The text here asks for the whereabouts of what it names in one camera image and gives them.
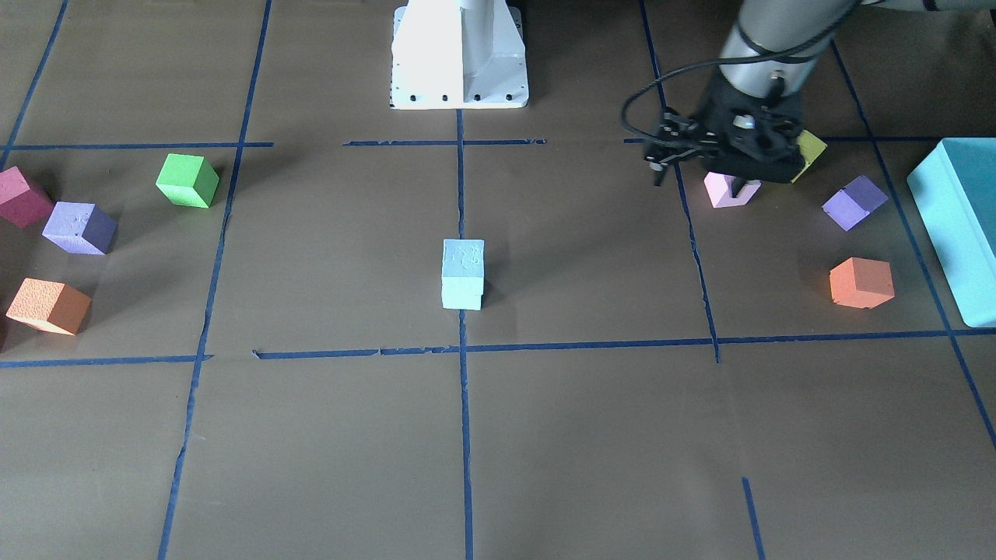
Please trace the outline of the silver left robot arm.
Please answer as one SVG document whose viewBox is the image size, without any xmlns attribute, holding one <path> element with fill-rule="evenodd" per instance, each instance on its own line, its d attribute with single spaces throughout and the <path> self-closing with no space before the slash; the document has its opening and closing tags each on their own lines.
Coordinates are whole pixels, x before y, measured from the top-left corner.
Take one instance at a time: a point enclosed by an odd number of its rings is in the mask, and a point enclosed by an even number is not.
<svg viewBox="0 0 996 560">
<path fill-rule="evenodd" d="M 654 130 L 643 131 L 627 118 L 638 99 L 630 96 L 620 124 L 643 139 L 655 187 L 688 160 L 733 177 L 736 187 L 752 180 L 789 184 L 804 173 L 801 87 L 860 7 L 860 1 L 745 1 L 717 58 L 673 68 L 643 87 L 647 93 L 707 68 L 707 88 L 690 116 L 663 107 Z"/>
</svg>

